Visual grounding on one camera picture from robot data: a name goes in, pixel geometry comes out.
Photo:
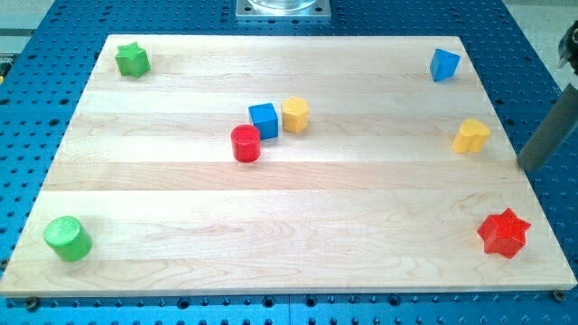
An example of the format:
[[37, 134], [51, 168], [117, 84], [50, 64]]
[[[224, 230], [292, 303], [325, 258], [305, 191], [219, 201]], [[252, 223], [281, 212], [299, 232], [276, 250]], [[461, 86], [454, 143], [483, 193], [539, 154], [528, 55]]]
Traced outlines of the black robot arm end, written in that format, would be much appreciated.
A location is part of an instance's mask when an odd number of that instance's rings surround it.
[[578, 70], [577, 62], [577, 26], [575, 21], [565, 32], [558, 44], [559, 61], [557, 67], [561, 69], [566, 63], [569, 63], [576, 74]]

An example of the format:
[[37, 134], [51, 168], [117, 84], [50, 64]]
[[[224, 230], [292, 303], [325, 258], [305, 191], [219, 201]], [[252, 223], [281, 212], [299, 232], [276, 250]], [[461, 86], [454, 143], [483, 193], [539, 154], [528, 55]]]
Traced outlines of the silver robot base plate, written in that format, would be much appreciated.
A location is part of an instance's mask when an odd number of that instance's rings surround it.
[[238, 21], [329, 21], [330, 0], [237, 0]]

